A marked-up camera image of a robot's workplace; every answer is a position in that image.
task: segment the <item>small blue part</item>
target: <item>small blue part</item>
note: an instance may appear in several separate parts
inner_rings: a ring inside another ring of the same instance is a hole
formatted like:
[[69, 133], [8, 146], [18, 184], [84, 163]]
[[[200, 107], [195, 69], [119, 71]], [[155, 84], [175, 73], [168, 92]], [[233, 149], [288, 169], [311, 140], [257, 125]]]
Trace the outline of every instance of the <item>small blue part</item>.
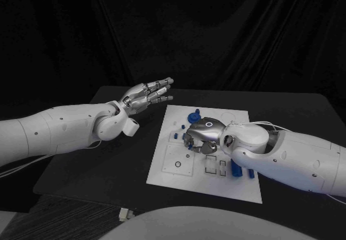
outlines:
[[247, 170], [247, 174], [249, 174], [249, 178], [253, 179], [255, 178], [255, 173], [253, 173], [252, 169]]
[[195, 109], [193, 113], [188, 114], [187, 116], [187, 121], [190, 124], [195, 123], [200, 120], [200, 110]]
[[230, 159], [230, 170], [232, 170], [232, 176], [239, 178], [243, 175], [242, 168], [234, 163], [233, 159]]

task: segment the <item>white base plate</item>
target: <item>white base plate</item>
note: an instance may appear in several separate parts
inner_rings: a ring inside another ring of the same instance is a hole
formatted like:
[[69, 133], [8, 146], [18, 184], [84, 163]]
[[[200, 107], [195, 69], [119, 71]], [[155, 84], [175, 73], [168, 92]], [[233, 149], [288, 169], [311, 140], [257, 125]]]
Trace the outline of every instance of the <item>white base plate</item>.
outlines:
[[233, 177], [230, 158], [219, 149], [210, 157], [184, 147], [182, 133], [190, 127], [187, 116], [195, 108], [201, 118], [214, 118], [224, 125], [230, 121], [249, 122], [247, 111], [167, 105], [145, 183], [260, 204], [257, 173], [253, 172], [250, 179], [243, 168], [242, 177]]

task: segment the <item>black table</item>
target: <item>black table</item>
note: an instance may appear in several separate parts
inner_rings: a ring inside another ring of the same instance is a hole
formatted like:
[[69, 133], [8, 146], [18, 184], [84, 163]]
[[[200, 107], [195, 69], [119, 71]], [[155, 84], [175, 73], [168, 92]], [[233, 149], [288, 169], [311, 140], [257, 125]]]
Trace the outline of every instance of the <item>black table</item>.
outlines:
[[[118, 100], [128, 87], [99, 88], [92, 104]], [[327, 99], [314, 93], [170, 89], [174, 100], [132, 116], [133, 137], [120, 134], [97, 148], [56, 155], [35, 183], [38, 194], [149, 211], [172, 206], [224, 209], [262, 218], [317, 239], [343, 236], [346, 206], [259, 175], [262, 204], [145, 184], [167, 104], [247, 111], [293, 132], [346, 146], [346, 126]]]

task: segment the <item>robotic hand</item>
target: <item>robotic hand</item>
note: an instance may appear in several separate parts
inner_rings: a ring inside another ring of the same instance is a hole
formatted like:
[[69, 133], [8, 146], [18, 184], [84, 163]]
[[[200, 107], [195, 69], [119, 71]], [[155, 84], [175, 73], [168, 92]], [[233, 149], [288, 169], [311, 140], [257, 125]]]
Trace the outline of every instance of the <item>robotic hand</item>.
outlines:
[[[184, 146], [195, 153], [211, 154], [219, 145], [242, 168], [299, 190], [346, 197], [346, 148], [306, 134], [266, 131], [255, 123], [263, 122], [224, 126], [204, 117], [185, 131]], [[193, 139], [203, 142], [201, 146], [193, 146]]]
[[31, 116], [0, 121], [0, 166], [30, 156], [69, 153], [120, 132], [129, 137], [139, 127], [131, 115], [149, 104], [172, 99], [161, 96], [172, 79], [133, 86], [119, 101], [53, 107]]

